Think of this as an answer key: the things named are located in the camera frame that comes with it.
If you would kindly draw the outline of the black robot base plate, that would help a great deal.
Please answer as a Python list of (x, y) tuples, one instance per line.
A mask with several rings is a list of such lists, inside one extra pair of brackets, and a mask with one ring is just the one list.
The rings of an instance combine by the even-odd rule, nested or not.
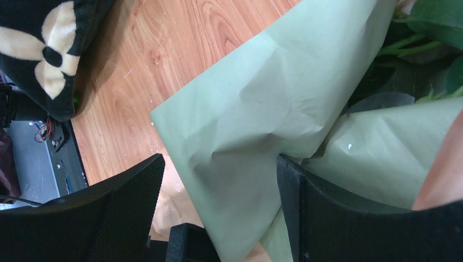
[(89, 186), (71, 121), (51, 120), (46, 140), (59, 195), (72, 194)]

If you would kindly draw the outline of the pink fake flower bouquet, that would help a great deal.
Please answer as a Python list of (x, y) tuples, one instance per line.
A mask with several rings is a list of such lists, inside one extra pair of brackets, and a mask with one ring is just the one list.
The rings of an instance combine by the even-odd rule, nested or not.
[(462, 1), (398, 1), (384, 44), (346, 110), (455, 97), (462, 97)]

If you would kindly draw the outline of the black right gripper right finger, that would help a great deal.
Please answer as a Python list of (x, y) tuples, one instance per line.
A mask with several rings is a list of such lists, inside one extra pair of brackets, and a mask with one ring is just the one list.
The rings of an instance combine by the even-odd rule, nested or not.
[(294, 261), (462, 261), (462, 201), (422, 211), (361, 197), (277, 158)]

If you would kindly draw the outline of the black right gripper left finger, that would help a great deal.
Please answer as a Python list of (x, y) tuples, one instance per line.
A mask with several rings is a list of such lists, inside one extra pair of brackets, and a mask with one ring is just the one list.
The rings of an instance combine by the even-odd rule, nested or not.
[(155, 154), (38, 207), (1, 211), (1, 261), (143, 261), (164, 168)]

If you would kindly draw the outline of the green and peach wrapping paper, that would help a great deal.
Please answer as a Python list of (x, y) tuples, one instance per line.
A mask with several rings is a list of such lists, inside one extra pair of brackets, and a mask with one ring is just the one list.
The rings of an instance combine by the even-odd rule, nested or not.
[(394, 1), (302, 1), (151, 112), (222, 261), (260, 242), (290, 261), (280, 153), (362, 197), (409, 209), (462, 98), (342, 114)]

